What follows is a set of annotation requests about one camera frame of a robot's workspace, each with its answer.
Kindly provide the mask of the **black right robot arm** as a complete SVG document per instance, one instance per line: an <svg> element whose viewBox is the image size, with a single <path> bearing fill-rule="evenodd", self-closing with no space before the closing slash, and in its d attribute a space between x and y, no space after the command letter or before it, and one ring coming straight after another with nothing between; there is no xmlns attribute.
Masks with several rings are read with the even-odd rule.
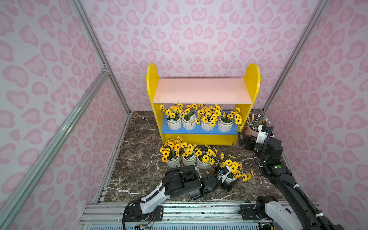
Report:
<svg viewBox="0 0 368 230"><path fill-rule="evenodd" d="M256 216L260 219L271 218L283 230L341 230L340 224L333 224L321 210L313 204L297 184L292 172L281 163L282 142L270 133L265 140L238 133L239 145L252 151L259 159L258 168L284 196L294 215L270 196L258 197L255 205Z"/></svg>

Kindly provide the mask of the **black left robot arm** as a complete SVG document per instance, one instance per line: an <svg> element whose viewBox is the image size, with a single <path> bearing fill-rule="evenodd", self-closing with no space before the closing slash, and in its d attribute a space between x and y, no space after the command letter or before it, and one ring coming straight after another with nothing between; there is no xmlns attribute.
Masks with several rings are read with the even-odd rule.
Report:
<svg viewBox="0 0 368 230"><path fill-rule="evenodd" d="M134 230L148 230L155 222L163 220L161 203L170 198L189 195L192 200L222 188L230 192L238 179L230 178L229 166L215 168L215 173L207 178L200 176L193 165L167 170L160 184L147 196L129 202L122 214L122 228L127 222L135 223Z"/></svg>

